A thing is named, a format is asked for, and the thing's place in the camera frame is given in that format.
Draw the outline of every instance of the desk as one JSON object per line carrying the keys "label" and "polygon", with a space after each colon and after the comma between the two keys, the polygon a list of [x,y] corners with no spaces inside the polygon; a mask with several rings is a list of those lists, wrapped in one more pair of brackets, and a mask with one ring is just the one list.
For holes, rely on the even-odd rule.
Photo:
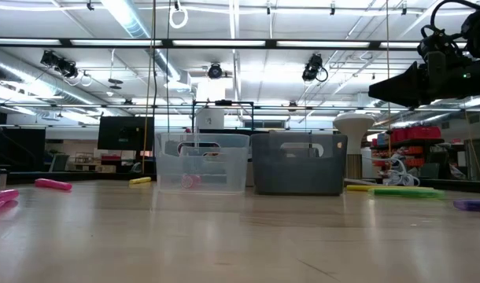
{"label": "desk", "polygon": [[372,200],[73,185],[13,187],[18,205],[0,210],[0,282],[480,283],[480,213],[450,204],[478,194]]}

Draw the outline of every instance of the white cylinder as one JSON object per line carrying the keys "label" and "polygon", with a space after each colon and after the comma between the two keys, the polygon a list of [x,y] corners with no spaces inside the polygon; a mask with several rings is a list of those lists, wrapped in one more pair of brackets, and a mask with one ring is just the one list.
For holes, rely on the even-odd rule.
{"label": "white cylinder", "polygon": [[196,115],[196,128],[224,129],[224,110],[204,108]]}
{"label": "white cylinder", "polygon": [[347,154],[360,154],[360,141],[374,122],[369,115],[355,113],[342,114],[334,119],[333,125],[349,139]]}

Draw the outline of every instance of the bin handle cutout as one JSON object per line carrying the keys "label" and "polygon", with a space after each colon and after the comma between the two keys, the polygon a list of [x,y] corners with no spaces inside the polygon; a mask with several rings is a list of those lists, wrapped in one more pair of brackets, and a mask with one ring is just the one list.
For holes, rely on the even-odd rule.
{"label": "bin handle cutout", "polygon": [[[280,149],[317,149],[318,156],[310,157],[322,157],[324,154],[324,147],[321,144],[311,142],[284,142]],[[296,157],[293,153],[287,153],[286,157]]]}
{"label": "bin handle cutout", "polygon": [[179,153],[180,155],[180,151],[183,147],[192,147],[192,148],[210,148],[210,147],[214,147],[214,148],[219,148],[220,145],[216,142],[208,142],[208,141],[200,141],[200,142],[196,142],[196,141],[183,141],[181,143],[179,143],[179,145],[177,145],[177,152]]}

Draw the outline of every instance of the blue object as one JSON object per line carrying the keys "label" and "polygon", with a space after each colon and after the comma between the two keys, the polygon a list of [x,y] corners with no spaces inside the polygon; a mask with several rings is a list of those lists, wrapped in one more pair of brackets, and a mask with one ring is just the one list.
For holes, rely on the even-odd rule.
{"label": "blue object", "polygon": [[454,200],[453,205],[463,211],[480,211],[480,200]]}

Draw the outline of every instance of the gray plastic bin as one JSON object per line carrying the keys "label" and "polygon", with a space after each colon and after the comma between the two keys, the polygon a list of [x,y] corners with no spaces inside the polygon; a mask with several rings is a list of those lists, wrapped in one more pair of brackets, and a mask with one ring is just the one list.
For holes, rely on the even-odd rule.
{"label": "gray plastic bin", "polygon": [[254,134],[251,141],[258,193],[337,196],[343,192],[345,135]]}

